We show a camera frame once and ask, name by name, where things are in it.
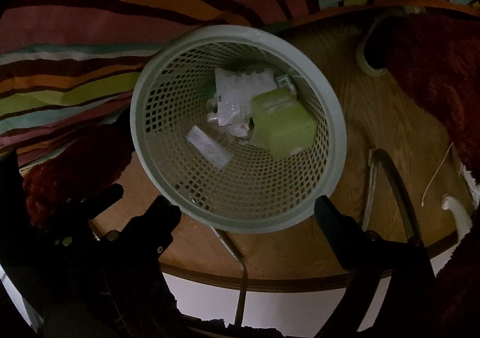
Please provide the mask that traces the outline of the white toilet cover packet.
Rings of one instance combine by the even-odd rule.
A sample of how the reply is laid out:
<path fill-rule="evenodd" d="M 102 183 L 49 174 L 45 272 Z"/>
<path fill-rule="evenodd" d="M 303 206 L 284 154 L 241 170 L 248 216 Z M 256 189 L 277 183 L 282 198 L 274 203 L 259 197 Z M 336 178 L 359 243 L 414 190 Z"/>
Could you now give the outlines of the white toilet cover packet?
<path fill-rule="evenodd" d="M 215 92 L 208 101 L 207 122 L 240 139 L 251 131 L 251 100 L 278 88 L 270 68 L 230 71 L 215 69 Z"/>

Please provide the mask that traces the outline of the small white barcode box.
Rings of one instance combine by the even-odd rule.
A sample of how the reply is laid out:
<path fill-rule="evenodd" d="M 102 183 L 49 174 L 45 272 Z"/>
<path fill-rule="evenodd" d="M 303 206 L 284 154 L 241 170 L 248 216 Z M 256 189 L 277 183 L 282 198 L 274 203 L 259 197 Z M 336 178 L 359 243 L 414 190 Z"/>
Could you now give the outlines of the small white barcode box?
<path fill-rule="evenodd" d="M 226 149 L 197 125 L 192 127 L 186 139 L 205 160 L 216 168 L 225 168 L 232 159 L 232 155 Z"/>

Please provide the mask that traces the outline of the white mesh waste basket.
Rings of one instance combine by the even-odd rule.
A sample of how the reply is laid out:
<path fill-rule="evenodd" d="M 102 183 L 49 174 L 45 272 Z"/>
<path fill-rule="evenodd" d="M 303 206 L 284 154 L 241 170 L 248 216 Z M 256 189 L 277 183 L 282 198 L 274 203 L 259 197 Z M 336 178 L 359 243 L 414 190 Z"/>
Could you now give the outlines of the white mesh waste basket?
<path fill-rule="evenodd" d="M 346 159 L 343 111 L 325 75 L 285 40 L 239 25 L 194 31 L 154 56 L 130 120 L 160 193 L 232 233 L 304 221 Z"/>

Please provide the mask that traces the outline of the small green cube box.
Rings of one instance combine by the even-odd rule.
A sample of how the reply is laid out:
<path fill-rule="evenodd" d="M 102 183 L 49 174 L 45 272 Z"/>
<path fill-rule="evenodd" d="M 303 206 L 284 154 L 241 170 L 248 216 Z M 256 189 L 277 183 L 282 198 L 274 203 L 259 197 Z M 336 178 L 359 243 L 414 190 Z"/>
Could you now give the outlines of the small green cube box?
<path fill-rule="evenodd" d="M 312 148 L 317 122 L 289 89 L 257 95 L 250 109 L 254 128 L 249 142 L 275 160 Z"/>

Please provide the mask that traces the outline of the red fluffy rug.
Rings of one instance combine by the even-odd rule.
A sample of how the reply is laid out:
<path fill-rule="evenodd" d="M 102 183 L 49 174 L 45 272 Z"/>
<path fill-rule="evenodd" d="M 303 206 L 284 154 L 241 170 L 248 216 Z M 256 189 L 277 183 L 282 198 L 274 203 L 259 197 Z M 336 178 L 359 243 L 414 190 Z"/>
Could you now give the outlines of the red fluffy rug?
<path fill-rule="evenodd" d="M 458 13 L 398 13 L 376 22 L 364 61 L 385 68 L 400 88 L 448 131 L 475 186 L 479 185 L 479 20 Z M 95 127 L 24 176 L 34 226 L 69 201 L 108 188 L 131 162 L 128 112 Z"/>

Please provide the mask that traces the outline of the striped colourful bed sheet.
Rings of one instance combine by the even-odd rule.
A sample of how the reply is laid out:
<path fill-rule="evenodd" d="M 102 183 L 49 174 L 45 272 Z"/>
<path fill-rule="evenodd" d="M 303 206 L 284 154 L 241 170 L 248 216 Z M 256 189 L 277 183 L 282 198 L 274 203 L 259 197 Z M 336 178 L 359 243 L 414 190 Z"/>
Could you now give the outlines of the striped colourful bed sheet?
<path fill-rule="evenodd" d="M 277 31 L 389 6 L 479 14 L 479 0 L 1 0 L 1 149 L 44 156 L 120 108 L 146 59 L 195 29 Z"/>

